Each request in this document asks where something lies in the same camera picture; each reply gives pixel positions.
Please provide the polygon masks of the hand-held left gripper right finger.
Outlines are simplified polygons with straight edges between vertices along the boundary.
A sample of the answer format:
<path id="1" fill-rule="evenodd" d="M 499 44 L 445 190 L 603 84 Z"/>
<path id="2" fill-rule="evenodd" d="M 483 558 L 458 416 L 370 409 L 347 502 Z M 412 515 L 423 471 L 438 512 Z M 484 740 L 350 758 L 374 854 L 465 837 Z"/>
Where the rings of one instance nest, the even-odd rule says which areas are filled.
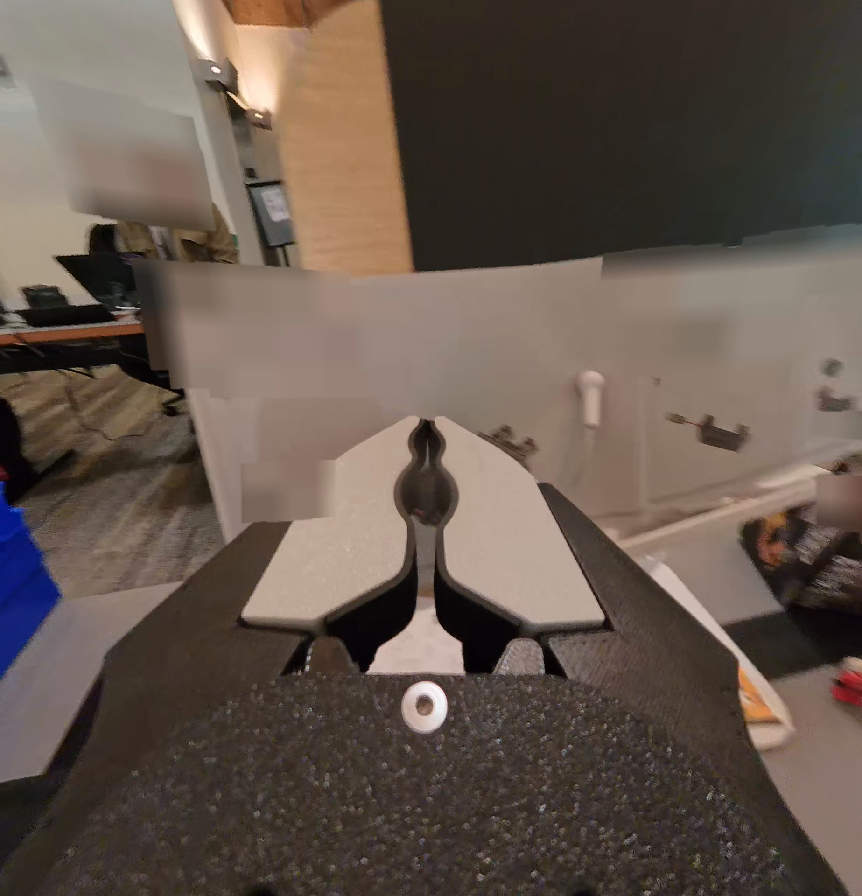
<path id="1" fill-rule="evenodd" d="M 481 436 L 444 417 L 434 423 L 454 492 L 438 530 L 452 586 L 526 631 L 601 627 L 604 612 L 536 478 Z"/>

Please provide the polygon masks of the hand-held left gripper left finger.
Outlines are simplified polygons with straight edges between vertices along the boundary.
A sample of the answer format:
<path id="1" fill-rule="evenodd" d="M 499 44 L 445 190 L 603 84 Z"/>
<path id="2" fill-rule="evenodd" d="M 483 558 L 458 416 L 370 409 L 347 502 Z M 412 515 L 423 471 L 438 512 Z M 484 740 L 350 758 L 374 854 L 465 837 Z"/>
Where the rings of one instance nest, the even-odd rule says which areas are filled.
<path id="1" fill-rule="evenodd" d="M 290 524 L 244 606 L 245 623 L 325 626 L 407 569 L 411 530 L 395 489 L 419 423 L 406 417 L 335 461 L 330 515 Z"/>

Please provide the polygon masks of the instruction booklet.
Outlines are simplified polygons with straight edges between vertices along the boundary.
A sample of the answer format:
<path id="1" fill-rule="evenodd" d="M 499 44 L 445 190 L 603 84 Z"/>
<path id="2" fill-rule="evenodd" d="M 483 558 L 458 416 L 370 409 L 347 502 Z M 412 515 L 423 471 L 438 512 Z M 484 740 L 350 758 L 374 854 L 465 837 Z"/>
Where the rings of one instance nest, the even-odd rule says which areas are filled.
<path id="1" fill-rule="evenodd" d="M 176 339 L 227 540 L 328 504 L 313 468 L 407 417 L 531 439 L 630 530 L 853 449 L 862 239 L 369 278 L 206 265 Z"/>

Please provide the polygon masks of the grey desk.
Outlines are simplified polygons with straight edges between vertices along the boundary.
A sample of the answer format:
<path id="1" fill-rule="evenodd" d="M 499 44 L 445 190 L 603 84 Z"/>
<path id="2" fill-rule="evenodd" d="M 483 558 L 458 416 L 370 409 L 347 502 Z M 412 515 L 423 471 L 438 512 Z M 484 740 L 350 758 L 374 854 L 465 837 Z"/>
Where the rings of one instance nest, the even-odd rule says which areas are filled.
<path id="1" fill-rule="evenodd" d="M 0 679 L 0 782 L 42 774 L 107 651 L 179 583 L 61 601 Z M 727 623 L 773 683 L 797 733 L 764 757 L 806 833 L 851 894 L 862 894 L 862 720 L 829 696 L 832 666 L 857 648 L 785 614 Z"/>

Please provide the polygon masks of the white book stand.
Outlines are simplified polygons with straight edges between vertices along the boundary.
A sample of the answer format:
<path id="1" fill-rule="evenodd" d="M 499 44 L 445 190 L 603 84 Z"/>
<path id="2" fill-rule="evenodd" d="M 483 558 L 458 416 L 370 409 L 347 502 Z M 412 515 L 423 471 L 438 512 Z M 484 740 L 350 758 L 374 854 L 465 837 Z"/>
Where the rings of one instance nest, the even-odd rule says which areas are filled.
<path id="1" fill-rule="evenodd" d="M 644 570 L 653 576 L 656 583 L 733 655 L 737 669 L 740 665 L 745 668 L 750 680 L 781 719 L 778 725 L 745 724 L 751 744 L 761 753 L 776 750 L 792 739 L 795 735 L 792 716 L 761 670 L 666 565 L 665 560 L 671 552 L 683 547 L 726 545 L 729 536 L 745 522 L 766 516 L 769 512 L 808 503 L 815 495 L 816 479 L 825 472 L 825 469 L 814 465 L 794 467 L 770 479 L 767 486 L 761 487 L 753 497 L 730 499 L 716 509 L 688 516 L 620 542 L 620 546 L 627 548 L 631 556 L 642 561 Z"/>

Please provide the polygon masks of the toy set box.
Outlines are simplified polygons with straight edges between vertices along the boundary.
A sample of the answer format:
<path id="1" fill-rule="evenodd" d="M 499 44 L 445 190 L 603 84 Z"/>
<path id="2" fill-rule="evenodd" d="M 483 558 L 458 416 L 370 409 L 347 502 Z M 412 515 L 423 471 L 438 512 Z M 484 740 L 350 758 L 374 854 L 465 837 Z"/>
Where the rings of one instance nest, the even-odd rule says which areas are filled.
<path id="1" fill-rule="evenodd" d="M 813 485 L 810 501 L 745 523 L 741 544 L 784 607 L 862 616 L 862 452 Z"/>

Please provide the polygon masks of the orange sticker sheet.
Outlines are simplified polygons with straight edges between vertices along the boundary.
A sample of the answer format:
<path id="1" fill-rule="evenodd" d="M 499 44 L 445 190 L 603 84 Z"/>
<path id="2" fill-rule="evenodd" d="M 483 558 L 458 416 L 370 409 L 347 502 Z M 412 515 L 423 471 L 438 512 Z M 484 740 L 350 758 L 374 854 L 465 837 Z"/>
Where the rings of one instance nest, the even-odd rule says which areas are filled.
<path id="1" fill-rule="evenodd" d="M 758 687 L 750 680 L 742 665 L 738 667 L 737 680 L 738 698 L 745 724 L 747 726 L 780 724 L 781 719 L 766 702 Z"/>

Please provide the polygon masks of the small blue plastic bin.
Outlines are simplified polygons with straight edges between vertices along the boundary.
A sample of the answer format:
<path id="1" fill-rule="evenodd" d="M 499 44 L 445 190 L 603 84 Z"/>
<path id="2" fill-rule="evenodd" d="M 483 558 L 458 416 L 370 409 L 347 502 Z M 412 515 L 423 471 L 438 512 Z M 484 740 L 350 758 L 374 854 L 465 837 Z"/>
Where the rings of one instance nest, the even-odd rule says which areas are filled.
<path id="1" fill-rule="evenodd" d="M 0 483 L 0 679 L 60 599 L 22 509 Z"/>

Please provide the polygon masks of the red toy minifigure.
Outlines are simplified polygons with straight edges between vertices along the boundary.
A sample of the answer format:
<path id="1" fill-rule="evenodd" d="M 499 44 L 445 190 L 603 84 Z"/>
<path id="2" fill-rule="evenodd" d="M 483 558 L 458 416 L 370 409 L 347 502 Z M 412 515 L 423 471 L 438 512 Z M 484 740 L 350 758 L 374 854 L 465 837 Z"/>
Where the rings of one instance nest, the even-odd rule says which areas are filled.
<path id="1" fill-rule="evenodd" d="M 862 709 L 862 656 L 842 660 L 830 694 L 836 702 Z"/>

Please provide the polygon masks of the wooden office table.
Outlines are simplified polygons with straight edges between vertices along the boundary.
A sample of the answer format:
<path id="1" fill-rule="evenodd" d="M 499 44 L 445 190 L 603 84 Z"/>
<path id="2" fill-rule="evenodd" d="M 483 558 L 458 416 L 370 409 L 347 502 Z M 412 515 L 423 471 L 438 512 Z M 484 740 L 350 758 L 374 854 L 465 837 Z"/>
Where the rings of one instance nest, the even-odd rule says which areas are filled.
<path id="1" fill-rule="evenodd" d="M 123 360 L 147 361 L 139 321 L 48 328 L 0 329 L 0 376 L 56 371 L 90 375 Z"/>

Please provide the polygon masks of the dark panel with wooden edge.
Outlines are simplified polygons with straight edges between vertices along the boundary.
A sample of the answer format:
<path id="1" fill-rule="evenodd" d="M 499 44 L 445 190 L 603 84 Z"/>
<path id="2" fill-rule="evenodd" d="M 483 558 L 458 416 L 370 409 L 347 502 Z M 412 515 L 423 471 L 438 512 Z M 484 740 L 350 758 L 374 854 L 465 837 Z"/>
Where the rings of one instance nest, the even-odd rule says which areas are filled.
<path id="1" fill-rule="evenodd" d="M 313 270 L 848 234 L 862 1 L 347 2 L 276 128 Z"/>

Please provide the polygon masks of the wall mounted tablet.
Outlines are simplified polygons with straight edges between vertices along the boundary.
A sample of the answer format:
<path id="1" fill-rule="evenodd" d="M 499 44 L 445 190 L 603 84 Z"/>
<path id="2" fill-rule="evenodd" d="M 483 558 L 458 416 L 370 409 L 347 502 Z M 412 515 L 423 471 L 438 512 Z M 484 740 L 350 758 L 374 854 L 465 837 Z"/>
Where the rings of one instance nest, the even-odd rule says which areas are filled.
<path id="1" fill-rule="evenodd" d="M 278 179 L 245 182 L 260 238 L 268 248 L 295 243 L 294 225 L 285 185 Z"/>

